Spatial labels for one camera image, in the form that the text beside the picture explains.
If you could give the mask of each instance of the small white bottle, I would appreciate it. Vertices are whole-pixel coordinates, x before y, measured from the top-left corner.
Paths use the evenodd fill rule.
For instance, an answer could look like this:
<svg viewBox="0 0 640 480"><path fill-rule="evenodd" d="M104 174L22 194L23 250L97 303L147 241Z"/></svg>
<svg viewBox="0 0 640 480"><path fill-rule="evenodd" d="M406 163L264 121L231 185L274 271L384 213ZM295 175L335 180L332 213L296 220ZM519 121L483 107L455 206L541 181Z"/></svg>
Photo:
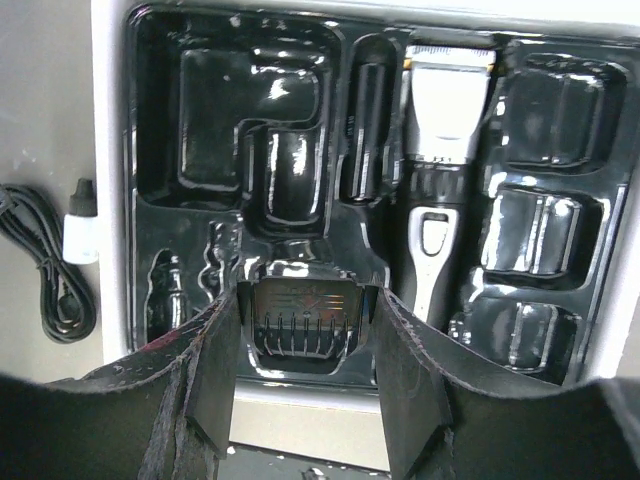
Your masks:
<svg viewBox="0 0 640 480"><path fill-rule="evenodd" d="M88 265L98 260L96 241L98 206L93 182L80 178L69 198L69 213L64 216L62 259L74 265Z"/></svg>

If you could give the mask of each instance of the black cable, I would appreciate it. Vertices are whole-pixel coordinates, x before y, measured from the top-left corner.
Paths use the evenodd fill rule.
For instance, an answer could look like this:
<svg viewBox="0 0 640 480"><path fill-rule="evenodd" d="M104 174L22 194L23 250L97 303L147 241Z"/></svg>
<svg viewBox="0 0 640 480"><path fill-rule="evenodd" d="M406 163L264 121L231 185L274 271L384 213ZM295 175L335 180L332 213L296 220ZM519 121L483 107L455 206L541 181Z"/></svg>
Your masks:
<svg viewBox="0 0 640 480"><path fill-rule="evenodd" d="M44 333L58 343L86 338L96 325L94 298L78 267L62 260L62 224L53 205L33 188L0 185L0 232L40 271Z"/></svg>

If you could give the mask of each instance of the black bottle cap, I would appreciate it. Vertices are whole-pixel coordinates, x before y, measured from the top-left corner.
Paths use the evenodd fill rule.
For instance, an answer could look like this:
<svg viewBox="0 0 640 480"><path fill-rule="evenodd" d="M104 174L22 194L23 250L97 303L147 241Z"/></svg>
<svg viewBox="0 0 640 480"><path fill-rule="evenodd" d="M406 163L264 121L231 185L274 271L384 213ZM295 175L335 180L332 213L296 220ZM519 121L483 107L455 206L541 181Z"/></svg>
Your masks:
<svg viewBox="0 0 640 480"><path fill-rule="evenodd" d="M76 192L69 197L69 213L77 217L95 217L98 215L96 194L93 182L88 178L78 179Z"/></svg>

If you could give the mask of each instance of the cable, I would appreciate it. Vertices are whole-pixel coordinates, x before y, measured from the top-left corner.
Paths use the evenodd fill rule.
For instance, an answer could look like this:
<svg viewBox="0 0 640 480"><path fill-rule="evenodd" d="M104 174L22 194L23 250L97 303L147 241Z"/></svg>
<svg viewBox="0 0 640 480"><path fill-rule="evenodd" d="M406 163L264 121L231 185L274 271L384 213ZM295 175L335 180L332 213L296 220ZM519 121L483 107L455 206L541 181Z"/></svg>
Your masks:
<svg viewBox="0 0 640 480"><path fill-rule="evenodd" d="M96 325L94 298L78 267L62 260L62 224L53 205L33 188L0 185L0 232L40 271L44 333L58 343L86 338Z"/></svg>

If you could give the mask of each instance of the glossy black tray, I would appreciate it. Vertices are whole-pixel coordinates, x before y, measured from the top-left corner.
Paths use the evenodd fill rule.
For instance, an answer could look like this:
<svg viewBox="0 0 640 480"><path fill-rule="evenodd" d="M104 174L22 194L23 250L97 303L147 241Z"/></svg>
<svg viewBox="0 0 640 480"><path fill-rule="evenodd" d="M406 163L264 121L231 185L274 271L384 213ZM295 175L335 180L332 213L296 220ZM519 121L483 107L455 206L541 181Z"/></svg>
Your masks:
<svg viewBox="0 0 640 480"><path fill-rule="evenodd" d="M269 11L129 17L132 349L238 286L242 376L375 388L414 42L498 52L449 332L507 368L579 377L638 156L638 51Z"/></svg>

